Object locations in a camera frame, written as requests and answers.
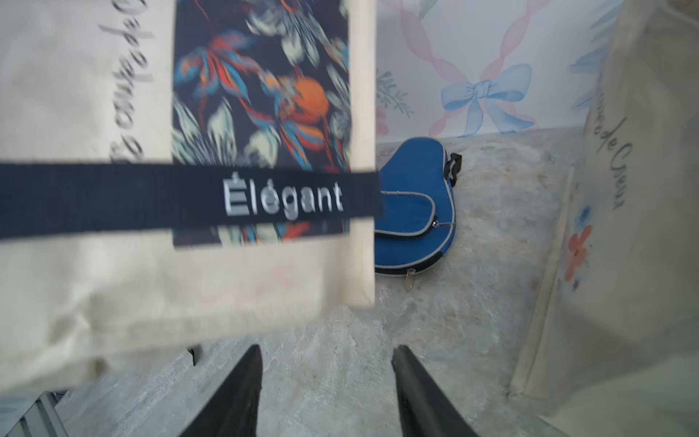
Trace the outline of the cream canvas bag orange handles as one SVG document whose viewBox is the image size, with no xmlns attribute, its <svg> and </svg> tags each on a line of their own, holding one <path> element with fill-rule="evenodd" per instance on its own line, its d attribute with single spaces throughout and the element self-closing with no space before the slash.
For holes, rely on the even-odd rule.
<svg viewBox="0 0 699 437">
<path fill-rule="evenodd" d="M 698 5 L 627 1 L 511 399 L 569 436 L 698 433 Z"/>
</svg>

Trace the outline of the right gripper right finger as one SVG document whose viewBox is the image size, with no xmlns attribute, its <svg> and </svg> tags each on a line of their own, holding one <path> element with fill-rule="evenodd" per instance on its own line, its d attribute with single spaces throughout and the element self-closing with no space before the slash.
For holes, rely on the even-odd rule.
<svg viewBox="0 0 699 437">
<path fill-rule="evenodd" d="M 478 436 L 407 345 L 394 349 L 391 366 L 403 436 Z"/>
</svg>

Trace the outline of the cream canvas bag navy handles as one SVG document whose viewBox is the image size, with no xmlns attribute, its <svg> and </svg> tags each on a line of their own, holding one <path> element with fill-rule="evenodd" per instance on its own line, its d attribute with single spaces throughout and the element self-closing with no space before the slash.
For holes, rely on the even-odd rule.
<svg viewBox="0 0 699 437">
<path fill-rule="evenodd" d="M 375 300 L 371 1 L 1 5 L 1 391 Z"/>
</svg>

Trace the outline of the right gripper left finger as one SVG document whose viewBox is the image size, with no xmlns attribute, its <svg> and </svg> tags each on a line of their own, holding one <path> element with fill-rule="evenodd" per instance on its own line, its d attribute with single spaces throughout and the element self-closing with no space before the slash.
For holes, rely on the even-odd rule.
<svg viewBox="0 0 699 437">
<path fill-rule="evenodd" d="M 258 344 L 243 354 L 181 437 L 256 436 L 263 363 Z"/>
</svg>

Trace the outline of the blue ping pong paddle case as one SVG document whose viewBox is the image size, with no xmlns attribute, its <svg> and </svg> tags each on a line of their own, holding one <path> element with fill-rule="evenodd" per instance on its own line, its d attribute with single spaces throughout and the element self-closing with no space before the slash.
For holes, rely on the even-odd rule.
<svg viewBox="0 0 699 437">
<path fill-rule="evenodd" d="M 433 138 L 411 138 L 380 170 L 383 216 L 374 225 L 375 272 L 402 277 L 411 291 L 416 275 L 434 267 L 456 234 L 453 188 L 462 156 Z"/>
</svg>

